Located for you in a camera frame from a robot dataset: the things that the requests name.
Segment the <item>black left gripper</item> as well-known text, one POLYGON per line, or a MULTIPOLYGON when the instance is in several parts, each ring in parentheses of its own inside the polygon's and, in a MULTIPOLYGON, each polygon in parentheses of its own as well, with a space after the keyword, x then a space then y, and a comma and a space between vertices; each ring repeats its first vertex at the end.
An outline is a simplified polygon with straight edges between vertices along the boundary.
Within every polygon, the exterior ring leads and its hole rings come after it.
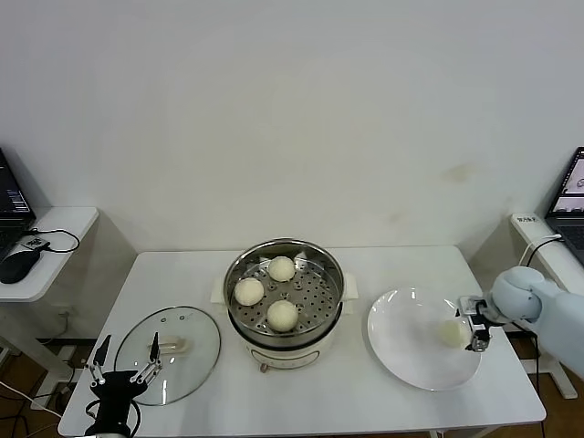
POLYGON ((147 391, 147 383, 162 369, 159 333, 154 334, 147 363, 137 373, 124 370, 103 374, 110 340, 108 335, 96 349, 92 361, 85 365, 92 382, 97 383, 91 387, 97 399, 88 404, 88 415, 94 419, 88 432, 136 433, 141 425, 141 410, 135 399, 147 391))

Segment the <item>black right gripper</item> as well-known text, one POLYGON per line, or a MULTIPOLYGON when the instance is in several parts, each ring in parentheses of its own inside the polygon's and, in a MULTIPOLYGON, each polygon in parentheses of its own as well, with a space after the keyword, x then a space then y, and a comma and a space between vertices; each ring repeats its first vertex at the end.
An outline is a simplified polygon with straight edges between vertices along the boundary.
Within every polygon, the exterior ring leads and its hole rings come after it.
POLYGON ((486 301, 476 296, 462 296, 458 298, 457 307, 458 316, 472 317, 473 332, 469 344, 464 349, 477 353, 484 352, 491 339, 489 329, 495 325, 489 318, 486 301))

